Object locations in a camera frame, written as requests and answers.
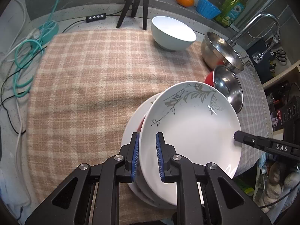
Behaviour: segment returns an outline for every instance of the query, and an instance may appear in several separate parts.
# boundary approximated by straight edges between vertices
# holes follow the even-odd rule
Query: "tripod leg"
[[[132,11],[131,11],[131,17],[134,18],[135,15],[137,14],[137,9],[139,8],[141,0],[134,0],[133,6],[132,6]]]
[[[147,30],[149,0],[143,1],[143,29]]]
[[[126,16],[126,13],[127,13],[128,9],[129,9],[129,7],[130,7],[132,1],[133,1],[133,0],[127,0],[127,1],[126,1],[125,5],[124,5],[124,8],[123,8],[123,10],[122,10],[122,13],[121,13],[121,15],[120,15],[119,21],[118,21],[118,23],[117,23],[117,28],[119,28],[119,27],[122,25],[122,22],[123,22],[123,20],[124,20],[124,18],[125,18],[125,16]]]

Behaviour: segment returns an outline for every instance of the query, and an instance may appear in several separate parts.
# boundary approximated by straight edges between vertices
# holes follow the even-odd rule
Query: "faucet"
[[[256,62],[257,64],[261,62],[261,60],[263,59],[263,56],[269,51],[271,50],[271,48],[277,44],[279,42],[279,36],[280,36],[280,24],[278,22],[278,19],[269,13],[259,13],[257,15],[254,15],[252,17],[252,19],[246,24],[246,26],[239,31],[238,33],[236,33],[236,35],[234,35],[233,37],[229,38],[227,40],[228,44],[231,45],[232,47],[234,47],[236,45],[236,42],[240,39],[241,36],[243,36],[246,32],[248,32],[259,20],[261,20],[262,18],[271,18],[275,21],[276,26],[277,26],[277,32],[276,35],[273,37],[273,41],[271,42],[271,44],[269,45],[269,47],[262,53],[256,52],[252,55],[254,62]]]

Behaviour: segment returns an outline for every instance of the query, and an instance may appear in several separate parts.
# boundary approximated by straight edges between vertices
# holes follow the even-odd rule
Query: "yarn ball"
[[[273,199],[273,198],[270,198],[269,196],[267,196],[265,193],[262,195],[262,199],[263,199],[263,202],[266,204],[266,205],[269,205],[275,201],[277,201],[277,199]]]
[[[295,187],[300,182],[300,173],[292,172],[284,180],[284,186],[288,188]]]
[[[272,184],[278,184],[280,182],[280,164],[275,162],[269,171],[268,179]]]
[[[269,180],[266,181],[265,193],[272,199],[276,199],[280,196],[282,188],[280,184],[271,184]]]
[[[266,204],[265,204],[265,202],[264,202],[264,200],[263,200],[263,196],[264,195],[262,195],[261,197],[260,197],[260,199],[259,199],[259,206],[265,206]],[[270,210],[270,208],[269,207],[265,207],[265,208],[262,208],[261,209],[264,213],[267,213],[269,210]]]

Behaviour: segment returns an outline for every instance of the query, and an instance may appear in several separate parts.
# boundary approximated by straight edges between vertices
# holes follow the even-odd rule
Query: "red bowl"
[[[212,87],[214,87],[214,77],[213,77],[214,71],[212,70],[206,77],[204,83],[208,84]]]

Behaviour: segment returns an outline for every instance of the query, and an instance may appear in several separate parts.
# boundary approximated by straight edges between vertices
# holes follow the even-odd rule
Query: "scissors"
[[[279,61],[281,62],[286,62],[287,61],[287,58],[286,58],[286,53],[284,50],[282,49],[278,49],[276,52],[271,52],[271,55],[272,56],[275,56],[276,59],[278,59]]]

